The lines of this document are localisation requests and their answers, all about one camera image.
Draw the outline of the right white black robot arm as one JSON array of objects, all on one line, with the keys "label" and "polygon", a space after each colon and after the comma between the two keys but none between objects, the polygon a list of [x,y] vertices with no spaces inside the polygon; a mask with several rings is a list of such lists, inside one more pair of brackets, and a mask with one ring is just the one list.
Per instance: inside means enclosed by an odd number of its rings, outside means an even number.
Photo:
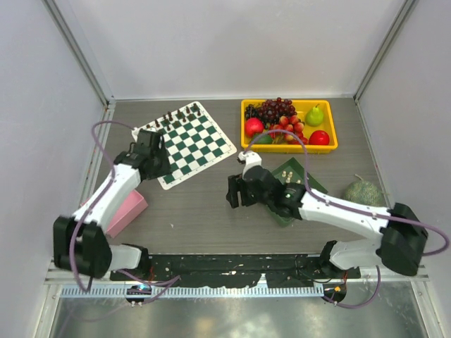
[{"label": "right white black robot arm", "polygon": [[362,236],[325,244],[319,270],[326,277],[373,265],[415,276],[428,239],[427,230],[404,204],[384,208],[344,201],[301,183],[281,182],[260,165],[229,176],[226,199],[232,208],[263,204],[283,218],[325,223]]}]

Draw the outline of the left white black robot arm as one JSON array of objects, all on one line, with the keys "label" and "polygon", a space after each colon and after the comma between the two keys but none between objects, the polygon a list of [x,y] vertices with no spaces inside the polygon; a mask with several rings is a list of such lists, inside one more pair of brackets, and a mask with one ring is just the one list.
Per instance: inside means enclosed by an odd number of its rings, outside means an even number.
[{"label": "left white black robot arm", "polygon": [[115,158],[109,176],[71,216],[53,225],[54,265],[62,270],[99,279],[109,271],[126,269],[135,280],[150,274],[148,251],[140,246],[111,246],[106,232],[130,193],[145,180],[171,172],[163,135],[155,127],[137,131],[137,140]]}]

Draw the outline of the green white chess board mat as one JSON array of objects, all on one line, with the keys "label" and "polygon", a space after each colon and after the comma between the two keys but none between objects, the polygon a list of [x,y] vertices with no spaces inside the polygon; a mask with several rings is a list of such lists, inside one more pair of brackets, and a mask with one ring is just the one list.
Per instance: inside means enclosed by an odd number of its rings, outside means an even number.
[{"label": "green white chess board mat", "polygon": [[152,128],[163,135],[171,165],[171,173],[158,179],[165,190],[183,183],[237,151],[218,123],[198,101],[134,128],[133,139],[137,140],[139,130]]}]

